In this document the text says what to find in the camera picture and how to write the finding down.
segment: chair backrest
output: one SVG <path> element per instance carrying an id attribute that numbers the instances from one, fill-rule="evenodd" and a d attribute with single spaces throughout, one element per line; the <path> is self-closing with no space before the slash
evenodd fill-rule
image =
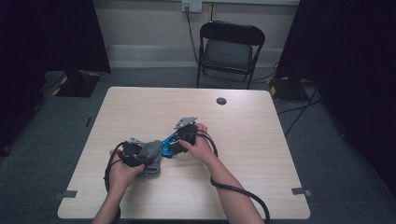
<path id="1" fill-rule="evenodd" d="M 253 46 L 262 46 L 265 41 L 265 35 L 259 28 L 227 21 L 207 22 L 201 27 L 200 37 L 201 41 L 204 37 Z"/>

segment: hand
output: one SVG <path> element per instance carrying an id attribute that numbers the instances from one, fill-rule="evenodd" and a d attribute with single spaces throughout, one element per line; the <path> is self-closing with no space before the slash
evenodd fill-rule
<path id="1" fill-rule="evenodd" d="M 110 189 L 109 189 L 109 193 L 110 192 L 114 192 L 114 193 L 123 193 L 125 192 L 125 190 L 132 185 L 132 183 L 134 183 L 134 179 L 136 178 L 136 176 L 140 173 L 142 173 L 145 169 L 145 165 L 141 164 L 139 166 L 136 167 L 130 167 L 125 165 L 125 163 L 123 163 L 122 161 L 120 161 L 120 156 L 119 154 L 121 154 L 122 151 L 118 150 L 116 155 L 114 155 L 113 158 L 113 162 L 114 163 L 111 166 L 110 169 L 110 177 L 109 177 L 109 181 L 110 181 Z"/>
<path id="2" fill-rule="evenodd" d="M 196 123 L 195 126 L 198 129 L 198 133 L 206 134 L 207 127 L 202 123 Z M 186 148 L 193 157 L 207 164 L 212 158 L 216 158 L 213 153 L 212 147 L 207 142 L 207 139 L 196 135 L 195 137 L 195 145 L 193 146 L 187 141 L 180 140 L 180 145 Z"/>

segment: person's left hand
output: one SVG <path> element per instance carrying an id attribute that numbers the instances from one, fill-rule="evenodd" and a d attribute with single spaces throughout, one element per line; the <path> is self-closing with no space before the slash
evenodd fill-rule
<path id="1" fill-rule="evenodd" d="M 114 163 L 111 166 L 110 169 L 110 177 L 109 177 L 109 182 L 110 182 L 110 192 L 118 192 L 118 193 L 123 193 L 132 183 L 134 183 L 134 179 L 136 176 L 140 173 L 142 173 L 145 169 L 145 165 L 141 164 L 136 167 L 130 167 L 127 166 L 125 163 L 123 163 L 120 160 L 119 154 L 121 154 L 122 151 L 118 150 L 116 155 L 114 155 L 113 162 Z"/>

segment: gray carpet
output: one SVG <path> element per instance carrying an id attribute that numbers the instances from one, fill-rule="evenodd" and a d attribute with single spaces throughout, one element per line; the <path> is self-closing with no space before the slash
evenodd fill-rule
<path id="1" fill-rule="evenodd" d="M 255 78 L 273 72 L 272 68 L 258 68 Z M 45 86 L 61 74 L 47 73 Z M 91 98 L 53 97 L 56 86 L 44 91 L 40 110 L 10 145 L 11 154 L 0 158 L 0 223 L 90 223 L 59 219 L 60 201 L 53 195 L 67 188 L 108 88 L 194 88 L 195 74 L 196 69 L 188 67 L 114 68 L 112 75 L 101 77 Z M 209 77 L 203 82 L 206 87 L 230 89 L 246 85 Z M 305 88 L 311 94 L 314 86 Z M 258 83 L 251 89 L 268 87 Z M 280 112 L 304 103 L 275 101 L 275 105 Z M 279 115 L 284 131 L 299 112 Z M 311 217 L 272 223 L 396 223 L 396 202 L 366 159 L 344 140 L 340 127 L 322 103 L 309 106 L 292 127 L 287 141 L 303 187 L 313 192 L 307 197 Z"/>

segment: wooden tabletop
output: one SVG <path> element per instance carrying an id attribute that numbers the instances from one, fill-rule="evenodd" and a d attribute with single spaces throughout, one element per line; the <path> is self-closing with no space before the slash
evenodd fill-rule
<path id="1" fill-rule="evenodd" d="M 218 98 L 225 105 L 217 104 Z M 106 197 L 109 151 L 130 137 L 164 140 L 180 118 L 208 127 L 219 158 L 267 204 L 272 219 L 305 219 L 310 211 L 273 101 L 267 91 L 113 87 L 107 92 L 63 198 L 60 218 L 94 218 Z M 137 178 L 120 204 L 128 219 L 226 219 L 209 172 L 190 153 L 162 158 L 161 175 Z M 259 204 L 258 210 L 265 217 Z"/>

